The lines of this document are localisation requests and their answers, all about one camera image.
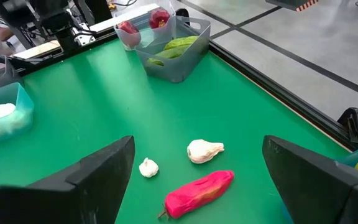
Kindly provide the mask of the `cream garlic bulb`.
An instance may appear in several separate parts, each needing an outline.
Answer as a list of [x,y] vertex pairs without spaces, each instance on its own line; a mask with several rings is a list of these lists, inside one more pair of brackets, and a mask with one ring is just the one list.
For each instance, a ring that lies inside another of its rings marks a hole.
[[210,161],[214,156],[224,151],[224,144],[221,142],[208,142],[203,139],[196,139],[187,147],[188,158],[192,163],[202,164]]

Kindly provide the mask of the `striped hazard tape box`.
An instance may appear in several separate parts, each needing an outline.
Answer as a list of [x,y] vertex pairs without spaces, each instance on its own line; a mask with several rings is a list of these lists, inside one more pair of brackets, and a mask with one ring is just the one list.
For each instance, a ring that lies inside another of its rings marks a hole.
[[284,7],[292,11],[301,12],[319,3],[319,0],[265,0],[265,2]]

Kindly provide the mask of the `dark green cucumber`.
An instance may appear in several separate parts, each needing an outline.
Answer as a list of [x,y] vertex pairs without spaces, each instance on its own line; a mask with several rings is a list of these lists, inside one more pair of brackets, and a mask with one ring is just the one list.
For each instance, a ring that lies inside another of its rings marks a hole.
[[[159,52],[158,54],[156,54],[156,56],[168,58],[168,59],[177,58],[177,57],[181,56],[187,50],[188,47],[189,47],[188,45],[183,45],[183,46],[174,47],[174,48],[171,48],[168,50],[163,50],[162,52]],[[155,64],[155,65],[164,66],[164,63],[161,60],[158,60],[156,58],[149,58],[147,60],[147,62],[151,63],[151,64]]]

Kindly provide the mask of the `light green cucumber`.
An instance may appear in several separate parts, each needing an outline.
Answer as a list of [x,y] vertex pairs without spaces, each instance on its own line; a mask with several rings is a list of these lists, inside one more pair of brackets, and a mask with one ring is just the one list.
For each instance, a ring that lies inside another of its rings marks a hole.
[[196,35],[192,35],[192,36],[188,36],[188,37],[181,37],[181,38],[176,38],[171,40],[170,42],[168,42],[165,46],[164,46],[164,50],[169,50],[175,47],[181,47],[181,46],[189,46],[191,45],[193,42],[195,42],[197,40],[198,36]]

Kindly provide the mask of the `dark red round fruit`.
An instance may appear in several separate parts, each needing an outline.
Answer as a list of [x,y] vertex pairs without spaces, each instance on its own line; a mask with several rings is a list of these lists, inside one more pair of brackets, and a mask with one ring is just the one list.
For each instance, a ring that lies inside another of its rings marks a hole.
[[127,47],[135,47],[140,43],[140,32],[131,22],[123,21],[118,24],[117,28],[120,39]]

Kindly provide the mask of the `clear plastic basket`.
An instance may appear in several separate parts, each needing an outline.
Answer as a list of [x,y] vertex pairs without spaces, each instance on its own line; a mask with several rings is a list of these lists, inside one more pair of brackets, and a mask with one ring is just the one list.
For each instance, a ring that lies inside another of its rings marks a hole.
[[[150,13],[155,9],[167,10],[170,17],[175,15],[171,0],[140,0],[129,7],[121,7],[119,11],[115,12],[113,15],[113,18],[116,21],[114,30],[116,31],[119,40],[122,42],[118,34],[118,24],[123,21],[129,21],[137,27],[141,35],[140,43],[136,46],[146,47],[151,44],[163,33],[163,28],[152,29],[149,25]],[[127,47],[123,42],[122,44],[128,51],[134,50],[136,47]]]

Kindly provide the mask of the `blue plastic basket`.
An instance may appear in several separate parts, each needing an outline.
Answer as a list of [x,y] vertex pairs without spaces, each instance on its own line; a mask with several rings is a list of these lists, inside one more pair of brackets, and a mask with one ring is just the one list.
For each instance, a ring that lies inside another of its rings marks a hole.
[[[351,154],[347,155],[346,157],[338,159],[338,161],[340,163],[346,164],[348,166],[355,167],[356,164],[358,163],[358,150],[352,152]],[[286,219],[287,224],[294,224],[284,203],[282,203],[282,213],[283,213],[284,218]]]

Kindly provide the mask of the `grey translucent basket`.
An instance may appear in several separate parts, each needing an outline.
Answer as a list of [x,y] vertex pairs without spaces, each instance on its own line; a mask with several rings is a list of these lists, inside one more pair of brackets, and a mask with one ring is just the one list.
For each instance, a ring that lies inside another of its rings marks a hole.
[[[201,59],[206,55],[209,47],[211,32],[210,21],[193,17],[173,16],[163,27],[163,33],[146,47],[135,48],[148,76],[161,78],[172,83],[184,81]],[[168,59],[158,57],[164,46],[173,39],[196,35],[197,40],[179,57]],[[148,63],[149,58],[156,58],[164,66]]]

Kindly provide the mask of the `white garlic bulb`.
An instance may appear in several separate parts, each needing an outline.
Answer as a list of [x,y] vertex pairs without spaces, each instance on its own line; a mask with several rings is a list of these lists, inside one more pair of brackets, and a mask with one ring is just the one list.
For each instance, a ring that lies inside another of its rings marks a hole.
[[16,106],[12,103],[0,104],[0,118],[13,113],[15,109]]

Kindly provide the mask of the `teal plastic basket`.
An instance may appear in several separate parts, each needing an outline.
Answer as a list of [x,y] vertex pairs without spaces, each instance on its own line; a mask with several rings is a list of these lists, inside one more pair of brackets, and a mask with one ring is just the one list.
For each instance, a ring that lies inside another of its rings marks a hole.
[[26,132],[33,122],[34,103],[20,83],[0,87],[0,104],[12,103],[13,113],[0,118],[0,142]]

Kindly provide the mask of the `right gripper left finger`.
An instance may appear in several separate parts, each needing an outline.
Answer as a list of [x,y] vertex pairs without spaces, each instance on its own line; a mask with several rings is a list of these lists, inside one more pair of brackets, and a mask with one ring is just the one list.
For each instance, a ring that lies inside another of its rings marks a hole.
[[0,185],[0,224],[114,224],[134,157],[124,136],[25,187]]

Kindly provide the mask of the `small garlic bulb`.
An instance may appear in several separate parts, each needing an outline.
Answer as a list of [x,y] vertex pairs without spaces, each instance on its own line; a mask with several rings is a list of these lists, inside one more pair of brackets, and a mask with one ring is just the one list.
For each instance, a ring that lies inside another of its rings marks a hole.
[[155,176],[159,171],[158,165],[148,157],[139,165],[139,172],[143,177],[151,178]]

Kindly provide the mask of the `red chili pepper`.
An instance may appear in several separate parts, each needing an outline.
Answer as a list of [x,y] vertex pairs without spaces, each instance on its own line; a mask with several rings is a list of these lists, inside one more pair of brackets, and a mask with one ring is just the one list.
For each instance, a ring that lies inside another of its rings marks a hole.
[[218,170],[185,184],[167,194],[163,211],[158,217],[166,215],[175,219],[180,218],[222,196],[233,180],[233,171]]

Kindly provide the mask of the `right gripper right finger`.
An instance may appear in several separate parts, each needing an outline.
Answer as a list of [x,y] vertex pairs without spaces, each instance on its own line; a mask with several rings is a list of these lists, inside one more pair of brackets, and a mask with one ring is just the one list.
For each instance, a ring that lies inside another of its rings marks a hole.
[[358,170],[268,135],[262,154],[294,224],[358,224]]

